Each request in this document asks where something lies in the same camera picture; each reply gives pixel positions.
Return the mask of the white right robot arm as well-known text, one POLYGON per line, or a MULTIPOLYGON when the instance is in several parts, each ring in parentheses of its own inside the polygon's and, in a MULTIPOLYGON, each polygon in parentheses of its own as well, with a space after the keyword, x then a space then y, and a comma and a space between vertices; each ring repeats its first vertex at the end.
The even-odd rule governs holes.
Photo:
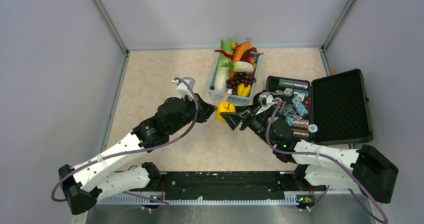
POLYGON ((359 189, 379 203, 392 201, 399 169, 373 146, 339 149, 297 139, 285 118, 278 117, 276 104, 240 106, 218 115, 232 130, 252 130, 282 162, 297 164, 293 184, 299 190, 310 186, 359 189))

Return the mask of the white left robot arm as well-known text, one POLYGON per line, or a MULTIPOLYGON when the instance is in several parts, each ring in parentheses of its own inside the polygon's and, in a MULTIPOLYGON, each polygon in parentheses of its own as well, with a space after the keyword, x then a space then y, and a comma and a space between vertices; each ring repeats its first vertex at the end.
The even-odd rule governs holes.
POLYGON ((141 121, 118 143, 81 164, 59 168, 60 188, 71 214, 82 214, 98 201, 133 189, 154 191, 160 186, 161 174, 155 164, 146 162, 129 170, 118 169, 130 161, 170 143, 170 136, 188 125, 206 122, 216 106, 196 94, 168 98, 150 118, 141 121))

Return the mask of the clear zip bag pink dots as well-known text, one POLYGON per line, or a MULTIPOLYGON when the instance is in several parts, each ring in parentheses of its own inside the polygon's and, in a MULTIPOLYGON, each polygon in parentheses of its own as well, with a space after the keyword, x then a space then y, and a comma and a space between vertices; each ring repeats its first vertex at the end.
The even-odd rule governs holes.
MULTIPOLYGON (((232 89, 223 88, 223 89, 215 89, 210 94, 210 103, 214 106, 218 107, 218 105, 223 101, 228 101, 228 98, 232 94, 232 89)), ((219 123, 216 118, 217 110, 211 115, 205 125, 205 133, 209 134, 213 131, 213 126, 215 123, 219 123)))

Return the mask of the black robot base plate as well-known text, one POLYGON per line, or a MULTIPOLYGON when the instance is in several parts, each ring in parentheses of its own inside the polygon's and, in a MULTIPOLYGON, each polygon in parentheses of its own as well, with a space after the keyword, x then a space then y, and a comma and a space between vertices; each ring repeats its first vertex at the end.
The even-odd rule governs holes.
POLYGON ((136 188, 141 193, 159 193, 167 201, 265 201, 282 200, 286 192, 324 191, 294 176, 292 171, 167 172, 152 187, 136 188))

